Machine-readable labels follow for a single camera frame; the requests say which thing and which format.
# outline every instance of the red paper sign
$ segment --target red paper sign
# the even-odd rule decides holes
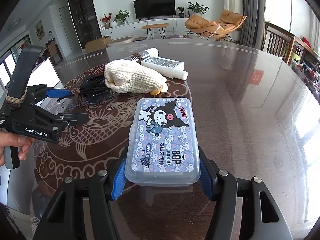
[[[263,77],[264,72],[262,70],[254,70],[249,80],[250,85],[259,85]]]
[[[27,43],[26,43],[26,42],[25,42],[25,43],[22,43],[22,45],[20,46],[20,47],[21,47],[21,49],[23,49],[26,45],[27,45]]]

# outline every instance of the knit glove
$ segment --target knit glove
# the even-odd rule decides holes
[[[118,93],[150,93],[155,96],[167,92],[167,79],[157,71],[126,59],[111,61],[103,75],[106,86]]]

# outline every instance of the ceiling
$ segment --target ceiling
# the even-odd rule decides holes
[[[59,0],[20,0],[4,23],[0,31],[0,43],[9,43],[19,33],[28,29],[34,18],[47,6]],[[8,30],[10,23],[15,19],[22,18],[21,22],[11,31]]]

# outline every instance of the white cabinet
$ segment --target white cabinet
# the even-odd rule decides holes
[[[189,30],[184,25],[187,20],[187,18],[177,18],[177,32],[189,32]]]
[[[187,34],[188,29],[184,26],[185,21],[188,20],[187,18],[162,18],[162,19],[154,19],[154,20],[147,20],[147,21],[140,21],[140,22],[130,22],[119,25],[114,28],[106,29],[101,31],[102,36],[111,36],[112,40],[134,36],[141,37],[147,36],[147,29],[142,30],[141,27],[145,25],[151,24],[162,24],[162,23],[169,23],[169,26],[165,28],[166,36],[173,35],[175,32],[183,32],[180,34]],[[161,33],[159,33],[158,28],[154,28],[152,33],[154,33],[155,39],[162,38],[162,30],[160,29]]]
[[[140,35],[145,34],[147,35],[147,30],[142,30],[141,27],[144,25],[147,25],[146,22],[137,22],[132,24],[125,24],[123,26],[119,26],[119,28],[122,28],[124,37],[127,36],[134,36],[134,35]]]
[[[111,36],[111,39],[113,40],[124,37],[122,26],[103,30],[101,34],[102,36]]]

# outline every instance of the ceiling light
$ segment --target ceiling light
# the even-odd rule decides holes
[[[11,31],[15,26],[17,26],[19,23],[21,22],[21,18],[18,18],[16,20],[14,20],[8,28],[8,31]]]

